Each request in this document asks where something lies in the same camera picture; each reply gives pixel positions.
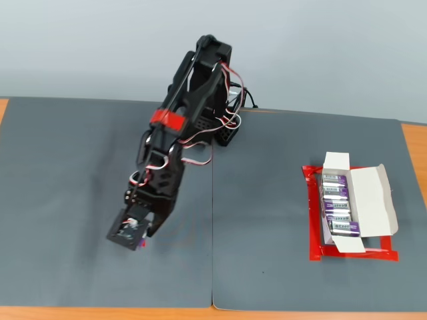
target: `open cardboard box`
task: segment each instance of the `open cardboard box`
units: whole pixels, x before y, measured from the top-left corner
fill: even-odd
[[[352,220],[359,222],[360,228],[360,237],[332,235],[326,216],[322,214],[325,244],[335,244],[341,253],[361,253],[365,252],[362,237],[379,237],[397,232],[392,192],[383,165],[350,170],[348,153],[327,152],[322,174],[346,176]]]

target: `white wall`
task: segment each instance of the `white wall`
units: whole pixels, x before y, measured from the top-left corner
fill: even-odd
[[[0,0],[0,96],[161,101],[211,33],[265,108],[427,123],[425,0]]]

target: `gray table mat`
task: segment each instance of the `gray table mat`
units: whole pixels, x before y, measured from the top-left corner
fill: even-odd
[[[427,214],[400,123],[305,113],[242,114],[227,148],[214,148],[213,304],[271,311],[427,311]],[[385,165],[400,262],[309,261],[302,165],[327,151],[353,166]]]
[[[145,249],[105,238],[157,106],[9,101],[0,126],[0,305],[211,305],[211,165],[187,166],[175,211]]]

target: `black cable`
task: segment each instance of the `black cable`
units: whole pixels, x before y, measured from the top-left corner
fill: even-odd
[[[233,82],[233,81],[230,81],[230,87],[242,88],[242,86],[239,83],[236,83],[236,82]],[[246,94],[249,95],[249,98],[251,99],[251,102],[252,102],[252,107],[253,108],[258,108],[258,106],[255,104],[254,98],[252,97],[252,95],[249,92],[248,88],[244,87],[243,90],[245,91],[245,97],[246,97]]]

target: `purple battery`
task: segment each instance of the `purple battery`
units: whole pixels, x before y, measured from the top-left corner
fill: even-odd
[[[322,185],[324,187],[347,187],[345,175],[322,175]]]
[[[352,216],[349,212],[347,213],[326,213],[326,219],[329,221],[351,221]]]
[[[348,200],[348,189],[343,187],[323,187],[323,199]]]
[[[324,209],[326,213],[349,213],[350,203],[347,200],[325,200]]]
[[[343,235],[348,237],[359,237],[360,229],[359,223],[355,221],[329,221],[331,234]]]

